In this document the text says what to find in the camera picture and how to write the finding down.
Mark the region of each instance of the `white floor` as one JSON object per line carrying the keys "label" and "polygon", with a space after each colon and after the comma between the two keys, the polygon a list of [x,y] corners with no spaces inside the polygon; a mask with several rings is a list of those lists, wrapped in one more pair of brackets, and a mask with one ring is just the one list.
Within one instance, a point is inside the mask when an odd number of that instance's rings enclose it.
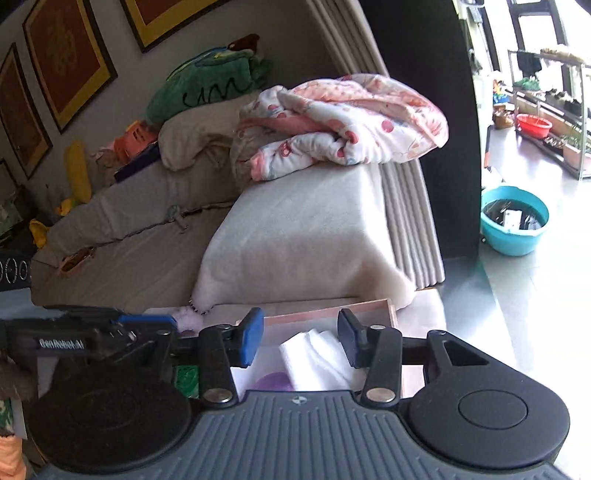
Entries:
{"label": "white floor", "polygon": [[505,316],[517,367],[552,388],[569,408],[571,428],[556,465],[591,479],[591,179],[581,183],[538,148],[494,131],[491,165],[508,184],[551,209],[537,250],[512,258],[482,245],[480,258]]}

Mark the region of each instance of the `beige pillow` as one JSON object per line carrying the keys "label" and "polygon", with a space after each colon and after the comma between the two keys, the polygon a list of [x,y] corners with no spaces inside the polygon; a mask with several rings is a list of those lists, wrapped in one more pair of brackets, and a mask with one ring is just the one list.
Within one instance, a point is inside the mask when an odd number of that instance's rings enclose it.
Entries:
{"label": "beige pillow", "polygon": [[207,145],[230,147],[240,109],[258,98],[254,91],[225,102],[190,108],[166,121],[158,135],[162,163],[182,170]]}

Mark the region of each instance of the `orange fabric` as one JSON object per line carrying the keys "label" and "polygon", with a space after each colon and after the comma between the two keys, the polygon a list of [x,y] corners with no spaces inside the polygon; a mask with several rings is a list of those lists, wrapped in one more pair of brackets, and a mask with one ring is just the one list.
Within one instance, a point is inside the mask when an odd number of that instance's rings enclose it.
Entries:
{"label": "orange fabric", "polygon": [[0,480],[24,480],[27,467],[22,461],[22,439],[0,437]]}

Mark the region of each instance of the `curtain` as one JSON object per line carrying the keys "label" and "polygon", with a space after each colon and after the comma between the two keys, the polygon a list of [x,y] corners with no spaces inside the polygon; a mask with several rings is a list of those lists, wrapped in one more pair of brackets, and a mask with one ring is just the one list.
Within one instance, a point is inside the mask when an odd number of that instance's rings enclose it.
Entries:
{"label": "curtain", "polygon": [[[341,74],[388,75],[358,0],[306,0]],[[427,186],[418,160],[380,165],[397,267],[425,288],[445,279]]]}

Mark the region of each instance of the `turquoise tub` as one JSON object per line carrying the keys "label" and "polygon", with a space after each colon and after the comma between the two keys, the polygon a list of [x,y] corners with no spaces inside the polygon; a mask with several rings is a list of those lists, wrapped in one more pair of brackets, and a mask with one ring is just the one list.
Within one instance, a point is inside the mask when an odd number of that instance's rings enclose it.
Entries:
{"label": "turquoise tub", "polygon": [[[502,199],[519,200],[532,206],[541,215],[541,220],[545,221],[544,226],[538,230],[517,230],[510,232],[506,227],[493,222],[482,211],[489,203]],[[548,230],[549,220],[550,212],[545,203],[533,193],[526,190],[502,185],[494,189],[486,189],[482,192],[482,200],[480,202],[480,229],[487,243],[502,254],[520,257],[533,252],[540,242],[542,235]]]}

